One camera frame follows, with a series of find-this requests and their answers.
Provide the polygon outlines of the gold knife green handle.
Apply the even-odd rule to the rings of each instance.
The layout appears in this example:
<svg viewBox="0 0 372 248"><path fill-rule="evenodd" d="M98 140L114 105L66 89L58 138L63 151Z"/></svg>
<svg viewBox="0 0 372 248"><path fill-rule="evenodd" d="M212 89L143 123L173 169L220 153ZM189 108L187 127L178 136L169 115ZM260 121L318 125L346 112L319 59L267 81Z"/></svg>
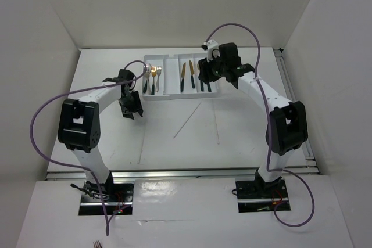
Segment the gold knife green handle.
<svg viewBox="0 0 372 248"><path fill-rule="evenodd" d="M192 89L195 89L195 81L194 81L194 65L191 60L189 60L189 70L191 75L191 87Z"/></svg>
<svg viewBox="0 0 372 248"><path fill-rule="evenodd" d="M186 62L183 63L183 66L182 66L182 69L181 69L181 84L180 84L180 92L181 93L184 91L185 68L186 68Z"/></svg>

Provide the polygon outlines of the gold fork green handle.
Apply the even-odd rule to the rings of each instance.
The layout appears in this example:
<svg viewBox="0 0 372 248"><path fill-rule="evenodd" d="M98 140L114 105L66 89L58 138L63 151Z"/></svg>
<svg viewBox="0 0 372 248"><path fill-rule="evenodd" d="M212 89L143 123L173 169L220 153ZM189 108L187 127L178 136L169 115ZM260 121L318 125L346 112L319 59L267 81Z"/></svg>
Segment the gold fork green handle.
<svg viewBox="0 0 372 248"><path fill-rule="evenodd" d="M147 93L147 91L148 91L148 82L149 82L150 72L151 72L150 68L148 66L146 66L146 70L145 70L145 73L144 73L144 86L143 86L143 89L142 89L143 94Z"/></svg>
<svg viewBox="0 0 372 248"><path fill-rule="evenodd" d="M151 86L151 95L155 94L155 78L157 77L157 67L151 67L151 76L152 76L152 86Z"/></svg>

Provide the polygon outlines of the silver fork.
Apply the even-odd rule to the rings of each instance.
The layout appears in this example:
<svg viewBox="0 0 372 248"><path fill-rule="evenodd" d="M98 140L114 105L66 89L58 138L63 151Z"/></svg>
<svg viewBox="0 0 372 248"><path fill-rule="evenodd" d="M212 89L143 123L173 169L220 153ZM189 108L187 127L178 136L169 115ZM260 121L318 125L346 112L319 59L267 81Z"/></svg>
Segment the silver fork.
<svg viewBox="0 0 372 248"><path fill-rule="evenodd" d="M156 85L155 85L155 91L156 92L159 92L159 81L160 81L160 75L162 73L162 67L161 66L158 66L157 69L156 69Z"/></svg>
<svg viewBox="0 0 372 248"><path fill-rule="evenodd" d="M144 75L145 84L142 90L143 94L148 94L148 95L151 94L151 86L149 82L151 74L152 74L152 66L150 64L147 64L145 67L145 75Z"/></svg>

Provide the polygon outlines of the white chopstick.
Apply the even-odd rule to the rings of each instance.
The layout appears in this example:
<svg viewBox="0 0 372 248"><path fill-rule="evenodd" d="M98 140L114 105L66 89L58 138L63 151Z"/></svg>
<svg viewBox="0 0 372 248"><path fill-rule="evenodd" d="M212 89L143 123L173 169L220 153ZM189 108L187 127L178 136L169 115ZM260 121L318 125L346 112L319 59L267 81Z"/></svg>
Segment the white chopstick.
<svg viewBox="0 0 372 248"><path fill-rule="evenodd" d="M216 128L216 138L217 138L217 144L220 144L220 137L219 137L219 128L218 128L218 121L217 121L217 113L216 113L216 105L213 101L213 112L214 112L214 124Z"/></svg>
<svg viewBox="0 0 372 248"><path fill-rule="evenodd" d="M138 165L141 164L142 153L143 153L143 149L144 149L144 142L145 142L145 134L144 134L143 137L142 137L142 142L141 142L141 148L140 148L139 158L138 158L138 161L137 161L137 164L138 164Z"/></svg>
<svg viewBox="0 0 372 248"><path fill-rule="evenodd" d="M197 111L197 109L200 107L200 105L202 104L202 101L197 105L197 107L192 111L192 113L188 116L188 118L184 121L184 123L182 124L182 126L178 129L178 131L173 135L173 139L175 139L177 137L177 135L181 132L181 130L185 127L185 125L189 122L189 120L191 119L191 117L195 114L195 112Z"/></svg>

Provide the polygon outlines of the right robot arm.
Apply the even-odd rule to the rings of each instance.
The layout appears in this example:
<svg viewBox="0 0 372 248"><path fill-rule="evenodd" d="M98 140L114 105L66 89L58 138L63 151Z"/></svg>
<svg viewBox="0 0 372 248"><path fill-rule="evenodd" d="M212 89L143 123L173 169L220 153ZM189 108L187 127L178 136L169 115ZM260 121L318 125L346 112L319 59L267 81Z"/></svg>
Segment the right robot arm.
<svg viewBox="0 0 372 248"><path fill-rule="evenodd" d="M306 110L302 102L293 102L267 84L250 64L243 64L234 43L203 43L207 57L198 62L199 80L205 84L224 78L247 94L267 117L266 142L269 152L255 175L253 189L268 196L280 179L288 159L307 140Z"/></svg>

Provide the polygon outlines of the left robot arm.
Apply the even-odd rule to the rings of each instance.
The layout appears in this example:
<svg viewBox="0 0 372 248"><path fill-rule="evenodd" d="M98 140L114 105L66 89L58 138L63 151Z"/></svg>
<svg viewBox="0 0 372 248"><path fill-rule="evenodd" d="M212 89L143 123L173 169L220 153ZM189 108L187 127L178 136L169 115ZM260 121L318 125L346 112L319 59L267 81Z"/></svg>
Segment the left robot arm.
<svg viewBox="0 0 372 248"><path fill-rule="evenodd" d="M101 138L100 114L112 103L118 102L124 118L143 116L139 92L133 90L135 74L119 70L115 78L103 80L102 88L95 89L79 99L63 101L58 128L58 140L71 150L85 171L86 189L102 201L115 193L113 176L105 166L98 143Z"/></svg>

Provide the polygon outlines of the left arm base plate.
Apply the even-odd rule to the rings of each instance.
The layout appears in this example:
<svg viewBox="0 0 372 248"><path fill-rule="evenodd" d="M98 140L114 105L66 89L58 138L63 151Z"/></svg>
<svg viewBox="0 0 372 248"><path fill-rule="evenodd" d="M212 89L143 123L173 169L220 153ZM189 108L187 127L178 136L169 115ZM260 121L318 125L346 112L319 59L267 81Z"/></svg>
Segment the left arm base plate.
<svg viewBox="0 0 372 248"><path fill-rule="evenodd" d="M79 216L104 215L100 195L97 189L90 189L87 183L83 187L76 187L82 191ZM133 212L134 183L122 183L113 185L111 195L103 193L103 200L108 215L132 215Z"/></svg>

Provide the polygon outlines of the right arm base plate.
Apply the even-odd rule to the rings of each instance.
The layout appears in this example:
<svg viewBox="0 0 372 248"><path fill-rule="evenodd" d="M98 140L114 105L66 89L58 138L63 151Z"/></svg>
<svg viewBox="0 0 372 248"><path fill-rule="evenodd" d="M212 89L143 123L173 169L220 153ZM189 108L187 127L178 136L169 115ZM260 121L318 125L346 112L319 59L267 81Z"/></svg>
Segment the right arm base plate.
<svg viewBox="0 0 372 248"><path fill-rule="evenodd" d="M237 197L239 213L261 213L273 211L291 211L287 186L281 179L278 185L264 191L258 190L253 181L236 181L231 191Z"/></svg>

